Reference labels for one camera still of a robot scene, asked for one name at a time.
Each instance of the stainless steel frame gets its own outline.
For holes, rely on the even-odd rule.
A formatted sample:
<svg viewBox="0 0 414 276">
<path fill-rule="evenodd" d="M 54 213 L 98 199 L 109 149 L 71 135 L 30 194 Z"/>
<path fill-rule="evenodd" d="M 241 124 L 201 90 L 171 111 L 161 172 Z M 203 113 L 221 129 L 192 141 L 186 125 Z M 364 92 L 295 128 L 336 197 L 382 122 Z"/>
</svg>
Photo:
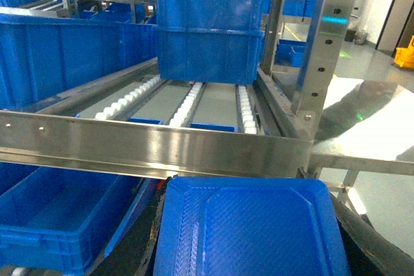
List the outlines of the stainless steel frame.
<svg viewBox="0 0 414 276">
<path fill-rule="evenodd" d="M 152 59 L 58 94 L 28 108 L 35 114 L 0 112 L 0 160 L 155 178 L 166 178 L 172 171 L 295 177 L 299 168 L 307 168 L 312 140 L 295 115 L 283 116 L 280 105 L 286 104 L 285 98 L 262 72 L 255 89 L 264 96 L 257 104 L 281 120 L 276 136 L 68 117 L 156 66 Z"/>
</svg>

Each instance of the shiny floor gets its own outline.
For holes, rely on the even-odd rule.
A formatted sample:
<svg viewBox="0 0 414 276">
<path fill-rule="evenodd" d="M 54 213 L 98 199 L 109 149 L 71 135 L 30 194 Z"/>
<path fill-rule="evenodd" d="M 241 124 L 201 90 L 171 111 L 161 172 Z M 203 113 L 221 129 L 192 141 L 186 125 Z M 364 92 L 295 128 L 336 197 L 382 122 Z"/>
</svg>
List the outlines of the shiny floor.
<svg viewBox="0 0 414 276">
<path fill-rule="evenodd" d="M 305 41 L 307 29 L 306 26 L 288 25 L 283 38 Z M 414 92 L 414 71 L 400 70 L 392 64 L 393 59 L 372 47 L 343 42 L 335 74 L 340 78 L 395 82 Z M 407 135 L 414 140 L 414 124 L 413 132 Z M 341 182 L 345 173 L 341 169 L 324 169 L 321 179 Z M 355 188 L 374 228 L 414 257 L 414 176 L 362 171 L 356 179 Z"/>
</svg>

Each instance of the crate rim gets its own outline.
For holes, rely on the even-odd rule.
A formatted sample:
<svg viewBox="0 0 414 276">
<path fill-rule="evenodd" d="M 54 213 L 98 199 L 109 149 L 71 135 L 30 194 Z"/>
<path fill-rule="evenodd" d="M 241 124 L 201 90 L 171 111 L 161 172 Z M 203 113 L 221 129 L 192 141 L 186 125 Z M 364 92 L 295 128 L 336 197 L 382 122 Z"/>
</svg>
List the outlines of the crate rim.
<svg viewBox="0 0 414 276">
<path fill-rule="evenodd" d="M 15 184 L 13 187 L 11 187 L 8 191 L 4 192 L 2 195 L 7 194 L 9 191 L 11 191 L 14 188 L 16 188 L 17 186 L 19 186 L 20 183 L 24 182 L 26 179 L 30 178 L 33 174 L 37 173 L 41 169 L 48 169 L 49 170 L 49 169 L 54 169 L 54 168 L 53 167 L 40 167 L 40 168 L 36 169 L 33 173 L 28 175 L 26 178 L 22 179 L 20 182 Z M 80 233 L 85 231 L 87 226 L 91 223 L 92 218 L 98 212 L 98 209 L 99 209 L 98 207 L 100 207 L 102 204 L 104 204 L 103 201 L 109 196 L 110 189 L 115 186 L 115 183 L 117 182 L 117 180 L 120 179 L 120 177 L 122 177 L 122 175 L 118 175 L 113 180 L 113 183 L 111 184 L 111 186 L 108 187 L 105 194 L 101 197 L 101 199 L 99 199 L 99 202 L 94 206 L 93 210 L 88 214 L 85 221 L 75 231 L 60 231 L 60 230 L 56 230 L 56 229 L 36 229 L 36 228 L 25 228 L 24 231 L 22 231 L 22 229 L 17 229 L 16 226 L 9 226 L 9 225 L 6 225 L 6 224 L 0 224 L 0 229 L 7 229 L 8 231 L 13 231 L 13 232 L 23 234 L 23 235 L 27 235 L 27 234 L 42 234 L 42 235 L 46 235 L 46 236 L 51 236 L 51 235 L 65 235 L 65 236 L 80 235 Z"/>
</svg>

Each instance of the crate handle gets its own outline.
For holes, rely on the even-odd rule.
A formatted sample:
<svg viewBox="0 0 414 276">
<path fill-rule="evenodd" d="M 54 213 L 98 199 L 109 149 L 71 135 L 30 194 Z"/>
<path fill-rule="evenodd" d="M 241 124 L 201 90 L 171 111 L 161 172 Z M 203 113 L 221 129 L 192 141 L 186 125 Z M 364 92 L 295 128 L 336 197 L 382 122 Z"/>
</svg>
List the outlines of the crate handle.
<svg viewBox="0 0 414 276">
<path fill-rule="evenodd" d="M 11 233 L 1 233 L 0 244 L 13 244 L 13 245 L 19 245 L 19 246 L 39 247 L 40 238 L 41 238 L 40 235 L 35 235 L 35 234 L 16 235 L 16 234 L 11 234 Z"/>
</svg>

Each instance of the yellow mop bucket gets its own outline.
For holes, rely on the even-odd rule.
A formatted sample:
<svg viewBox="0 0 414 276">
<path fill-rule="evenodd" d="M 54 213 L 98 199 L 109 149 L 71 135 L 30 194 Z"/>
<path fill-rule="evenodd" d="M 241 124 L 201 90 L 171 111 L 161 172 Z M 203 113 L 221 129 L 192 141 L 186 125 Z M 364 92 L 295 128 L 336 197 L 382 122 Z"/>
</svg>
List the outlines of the yellow mop bucket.
<svg viewBox="0 0 414 276">
<path fill-rule="evenodd" d="M 394 62 L 401 68 L 414 69 L 414 36 L 411 38 L 408 48 L 397 48 Z"/>
</svg>

